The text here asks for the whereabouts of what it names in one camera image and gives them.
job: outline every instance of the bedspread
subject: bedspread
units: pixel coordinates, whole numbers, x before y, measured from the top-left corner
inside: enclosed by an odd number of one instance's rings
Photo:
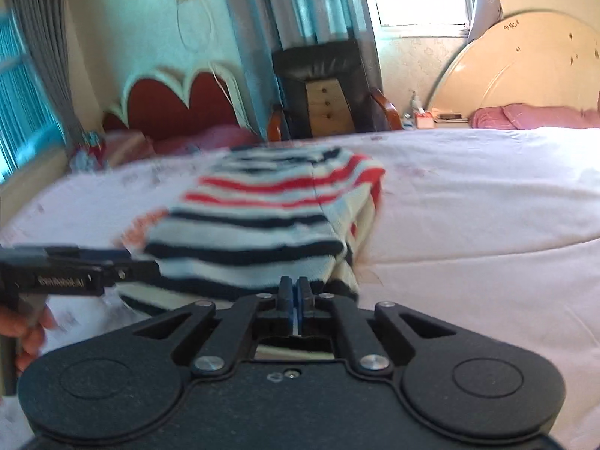
[[[552,434],[569,450],[594,450],[600,130],[423,130],[325,141],[387,171],[379,216],[355,267],[361,307],[393,300],[548,357],[567,389]],[[221,153],[67,178],[17,215],[2,243],[109,246],[135,216],[172,203]],[[157,164],[177,179],[162,181]],[[72,300],[80,305],[68,309],[68,300],[52,300],[59,323],[66,321],[60,336],[50,334],[49,348],[106,330],[106,320],[110,327],[133,321],[111,296]],[[80,326],[85,309],[103,313],[88,331]],[[2,407],[16,412],[12,404]]]

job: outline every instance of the small box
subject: small box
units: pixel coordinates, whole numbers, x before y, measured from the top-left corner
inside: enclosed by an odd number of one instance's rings
[[[415,113],[415,122],[418,129],[430,129],[436,127],[436,124],[433,121],[433,115],[428,111],[425,113]]]

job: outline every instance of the wall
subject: wall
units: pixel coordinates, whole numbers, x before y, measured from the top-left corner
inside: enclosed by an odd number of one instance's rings
[[[85,66],[68,0],[65,1],[65,31],[69,53],[69,79],[75,114],[84,129],[87,131],[99,130],[101,129],[102,111]]]
[[[175,0],[68,0],[85,66],[101,108],[115,103],[131,77],[157,67],[183,74],[201,60],[225,64],[238,80],[241,59],[225,0],[200,0],[177,7]],[[179,35],[178,10],[181,22]],[[250,110],[248,118],[253,121]]]
[[[531,10],[563,12],[600,31],[600,0],[501,0],[506,16]],[[420,37],[377,43],[385,95],[399,110],[409,107],[415,89],[426,103],[446,68],[465,44],[464,39]]]

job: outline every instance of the finger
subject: finger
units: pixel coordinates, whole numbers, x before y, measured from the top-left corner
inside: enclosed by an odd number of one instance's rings
[[[37,357],[32,355],[31,353],[23,352],[19,354],[17,357],[17,369],[20,371],[24,371],[31,362],[33,362]]]
[[[46,335],[41,325],[37,325],[30,329],[23,338],[21,338],[21,346],[23,350],[32,355],[40,353],[40,348],[44,344]]]
[[[56,328],[56,320],[54,319],[52,311],[50,311],[50,308],[48,308],[48,306],[46,306],[46,308],[44,308],[44,311],[42,311],[38,323],[40,323],[41,326],[49,330]]]
[[[23,336],[27,331],[27,320],[19,313],[0,306],[0,335]]]

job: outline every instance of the gray curtain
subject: gray curtain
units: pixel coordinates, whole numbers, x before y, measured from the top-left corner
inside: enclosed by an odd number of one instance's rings
[[[470,0],[471,23],[468,41],[479,39],[491,26],[502,20],[500,0]]]
[[[367,0],[227,1],[261,131],[272,106],[281,101],[271,62],[275,50],[356,38],[370,85],[382,87]]]
[[[61,122],[67,148],[83,143],[83,128],[73,109],[68,72],[64,0],[10,0],[25,47]]]

